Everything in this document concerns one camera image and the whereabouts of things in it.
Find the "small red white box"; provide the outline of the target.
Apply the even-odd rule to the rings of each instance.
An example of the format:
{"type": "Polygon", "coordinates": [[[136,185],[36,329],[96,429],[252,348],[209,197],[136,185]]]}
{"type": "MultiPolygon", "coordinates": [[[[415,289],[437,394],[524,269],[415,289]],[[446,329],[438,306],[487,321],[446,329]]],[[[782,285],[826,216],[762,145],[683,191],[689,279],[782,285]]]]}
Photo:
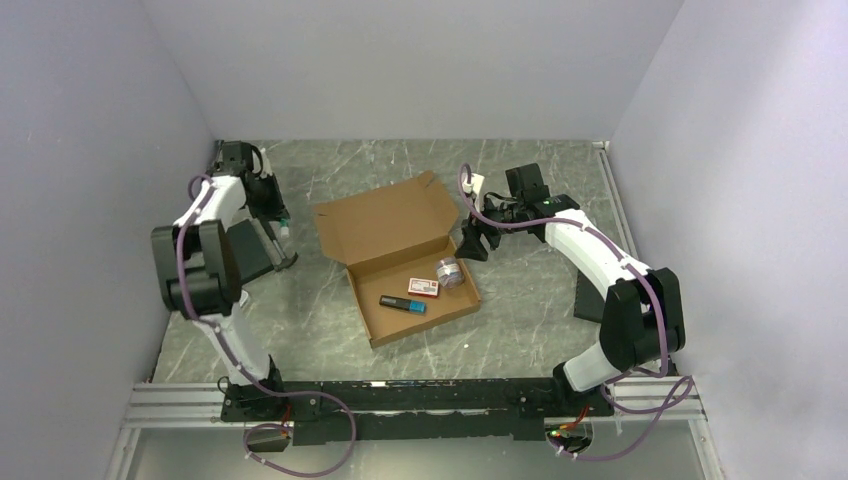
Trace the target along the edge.
{"type": "Polygon", "coordinates": [[[437,280],[410,278],[407,293],[413,296],[437,298],[440,293],[440,283],[437,280]]]}

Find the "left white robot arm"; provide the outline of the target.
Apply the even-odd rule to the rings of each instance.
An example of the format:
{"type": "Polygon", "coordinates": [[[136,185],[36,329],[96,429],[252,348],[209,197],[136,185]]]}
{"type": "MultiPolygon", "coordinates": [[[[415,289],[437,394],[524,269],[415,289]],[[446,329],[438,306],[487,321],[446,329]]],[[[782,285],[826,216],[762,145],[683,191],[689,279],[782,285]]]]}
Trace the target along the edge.
{"type": "Polygon", "coordinates": [[[195,176],[190,207],[155,228],[151,245],[165,307],[180,313],[210,340],[235,389],[253,386],[248,407],[264,420],[287,406],[279,370],[250,332],[242,311],[242,280],[227,231],[247,210],[271,244],[281,246],[290,214],[265,153],[246,141],[223,141],[209,170],[195,176]]]}

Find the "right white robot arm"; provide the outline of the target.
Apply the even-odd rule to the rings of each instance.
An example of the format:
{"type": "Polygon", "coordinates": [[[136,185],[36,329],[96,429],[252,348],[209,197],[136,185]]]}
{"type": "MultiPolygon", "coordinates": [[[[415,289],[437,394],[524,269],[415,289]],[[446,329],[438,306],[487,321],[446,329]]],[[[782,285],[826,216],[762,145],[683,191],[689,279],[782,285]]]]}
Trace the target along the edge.
{"type": "Polygon", "coordinates": [[[463,221],[458,259],[486,261],[503,236],[534,235],[582,273],[603,301],[597,340],[558,368],[564,379],[551,388],[557,411],[574,415],[585,407],[590,391],[632,372],[653,376],[669,371],[670,355],[685,344],[680,286],[668,268],[651,268],[601,232],[578,203],[566,194],[553,195],[538,164],[505,173],[507,196],[485,193],[483,176],[469,164],[460,166],[457,186],[469,210],[463,221]]]}

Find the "black blue marker pen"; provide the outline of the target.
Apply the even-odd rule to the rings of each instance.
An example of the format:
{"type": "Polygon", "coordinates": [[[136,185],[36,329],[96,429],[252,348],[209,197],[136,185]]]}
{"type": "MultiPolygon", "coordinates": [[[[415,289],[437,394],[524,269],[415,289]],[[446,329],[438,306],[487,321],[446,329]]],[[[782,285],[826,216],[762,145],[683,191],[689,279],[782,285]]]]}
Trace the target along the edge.
{"type": "Polygon", "coordinates": [[[424,302],[389,295],[381,295],[379,298],[379,305],[420,315],[425,314],[427,311],[427,306],[424,302]]]}

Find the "brown cardboard box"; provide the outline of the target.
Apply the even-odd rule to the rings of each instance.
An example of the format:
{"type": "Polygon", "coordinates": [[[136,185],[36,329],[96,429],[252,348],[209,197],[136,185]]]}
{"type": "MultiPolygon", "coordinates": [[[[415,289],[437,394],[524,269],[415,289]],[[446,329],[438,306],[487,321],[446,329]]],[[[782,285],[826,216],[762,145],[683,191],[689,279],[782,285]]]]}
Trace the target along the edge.
{"type": "Polygon", "coordinates": [[[434,281],[439,261],[457,249],[450,236],[459,209],[432,171],[312,208],[322,252],[346,268],[373,348],[479,311],[482,297],[466,264],[463,282],[421,297],[422,313],[382,306],[383,296],[407,298],[411,279],[434,281]]]}

